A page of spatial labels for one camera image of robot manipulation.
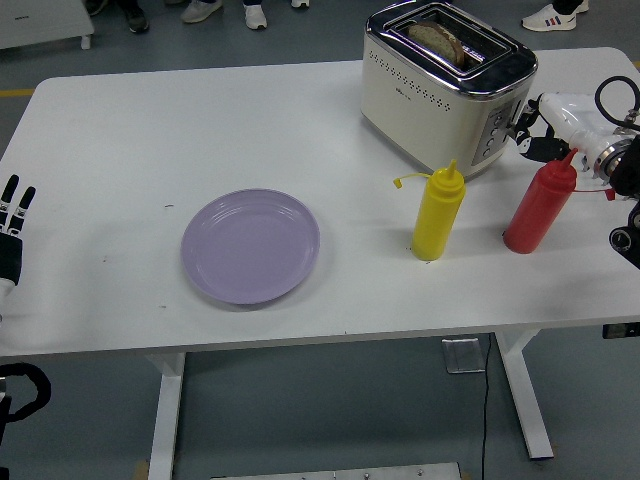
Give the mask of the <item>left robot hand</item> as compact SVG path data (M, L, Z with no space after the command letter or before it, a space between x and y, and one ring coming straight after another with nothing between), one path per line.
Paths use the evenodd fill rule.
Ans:
M23 240L20 237L26 214L36 195L36 188L28 186L17 206L12 201L19 185L19 176L12 174L1 193L1 304L19 284Z

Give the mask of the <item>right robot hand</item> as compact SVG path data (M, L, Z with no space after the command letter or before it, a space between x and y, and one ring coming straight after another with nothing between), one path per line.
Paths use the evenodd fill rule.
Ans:
M543 93L530 99L510 135L521 155L543 163L576 150L582 168L603 179L631 144L631 136L618 133L587 94Z

